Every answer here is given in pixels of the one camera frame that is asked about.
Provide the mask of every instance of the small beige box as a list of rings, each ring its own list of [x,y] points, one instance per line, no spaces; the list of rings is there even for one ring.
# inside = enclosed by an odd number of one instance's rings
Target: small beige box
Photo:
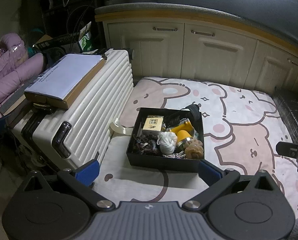
[[[142,134],[148,135],[149,133],[158,135],[161,132],[163,123],[163,116],[160,115],[148,115],[144,126],[142,128]]]

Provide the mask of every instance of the black furry cloth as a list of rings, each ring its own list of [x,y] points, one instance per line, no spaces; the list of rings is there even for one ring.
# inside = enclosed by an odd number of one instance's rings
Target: black furry cloth
[[[157,147],[158,136],[153,134],[133,135],[135,140],[132,152],[136,154],[152,155],[152,156],[162,156],[161,151]]]

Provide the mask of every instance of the metal screw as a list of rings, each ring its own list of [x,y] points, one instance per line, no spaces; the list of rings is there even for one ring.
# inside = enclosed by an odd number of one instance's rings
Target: metal screw
[[[113,203],[110,200],[99,200],[97,202],[97,206],[100,208],[110,208],[112,205]]]
[[[185,206],[187,208],[191,208],[191,209],[197,209],[201,206],[200,202],[199,201],[196,201],[196,200],[188,200],[186,203],[185,203]]]

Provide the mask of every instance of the white logo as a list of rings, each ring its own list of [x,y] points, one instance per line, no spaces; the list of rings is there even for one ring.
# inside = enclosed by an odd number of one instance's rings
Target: white logo
[[[152,206],[151,204],[148,204],[146,206],[144,206],[146,209],[150,210],[151,208],[154,208],[154,206]]]

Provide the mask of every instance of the wooden countertop edge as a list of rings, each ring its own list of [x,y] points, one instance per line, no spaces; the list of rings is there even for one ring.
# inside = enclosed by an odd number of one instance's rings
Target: wooden countertop edge
[[[105,14],[100,14],[95,16],[96,22],[116,20],[116,19],[126,19],[126,18],[175,18],[175,19],[187,19],[187,20],[196,20],[203,22],[210,22],[215,24],[220,24],[235,28],[238,30],[246,31],[262,37],[264,39],[270,40],[273,43],[280,45],[288,49],[291,54],[298,57],[298,47],[296,45],[290,44],[289,42],[273,35],[268,32],[265,32],[261,29],[247,25],[229,18],[218,17],[215,15],[194,13],[194,12],[183,12],[183,11],[171,11],[171,10],[130,10],[130,11],[118,11],[110,12]]]

